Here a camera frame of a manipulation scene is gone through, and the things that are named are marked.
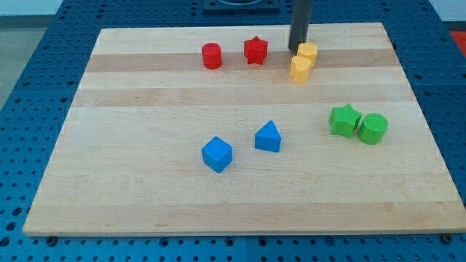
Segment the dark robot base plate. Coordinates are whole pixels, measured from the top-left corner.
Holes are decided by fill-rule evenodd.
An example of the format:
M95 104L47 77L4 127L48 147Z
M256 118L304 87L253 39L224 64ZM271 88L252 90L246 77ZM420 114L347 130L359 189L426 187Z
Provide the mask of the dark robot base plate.
M279 11L280 0L202 0L204 13Z

